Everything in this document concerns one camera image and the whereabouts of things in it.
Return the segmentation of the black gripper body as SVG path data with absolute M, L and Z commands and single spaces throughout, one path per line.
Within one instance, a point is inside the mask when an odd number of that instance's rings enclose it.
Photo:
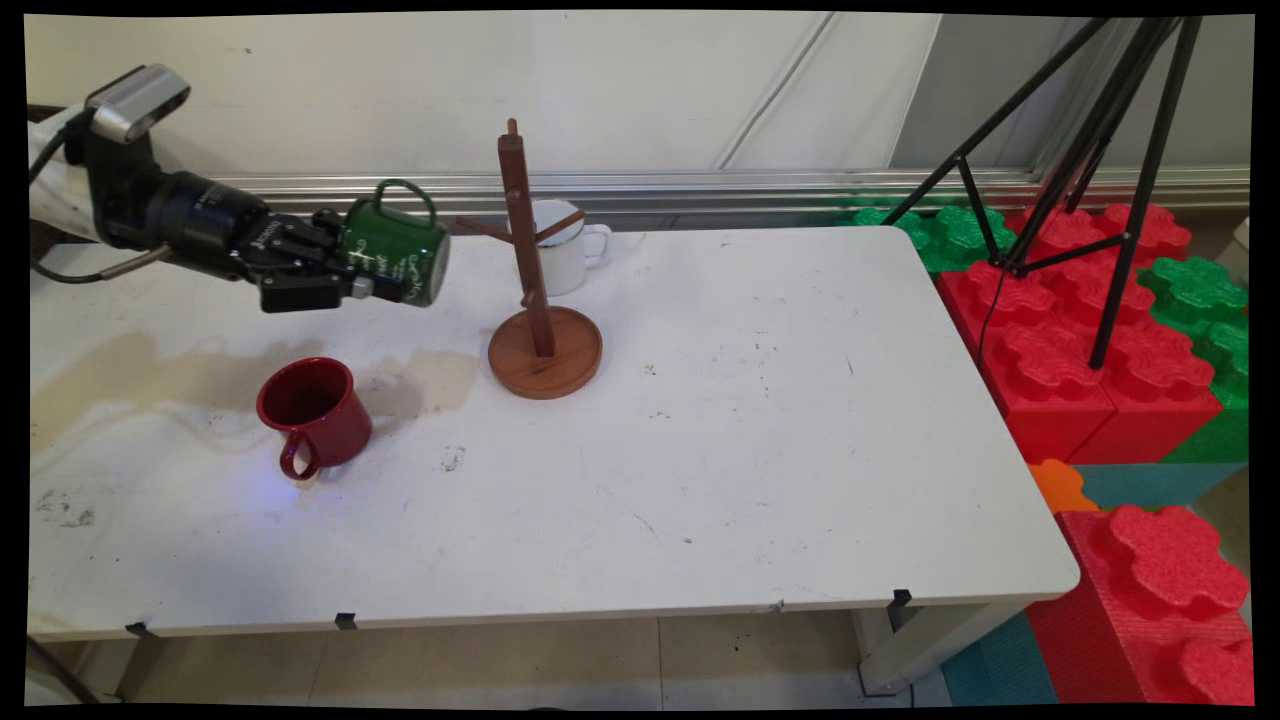
M 317 275 L 312 258 L 284 245 L 298 217 L 273 211 L 261 199 L 189 172 L 140 176 L 140 249 L 169 250 L 166 263 L 224 281 L 260 283 L 265 275 Z

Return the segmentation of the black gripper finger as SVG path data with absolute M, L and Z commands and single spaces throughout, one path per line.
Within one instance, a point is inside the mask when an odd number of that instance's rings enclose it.
M 340 258 L 344 252 L 342 231 L 344 218 L 329 208 L 296 218 L 297 258 Z
M 264 313 L 303 313 L 337 309 L 344 299 L 381 299 L 401 302 L 408 292 L 403 281 L 353 268 L 280 266 L 259 270 L 260 309 Z

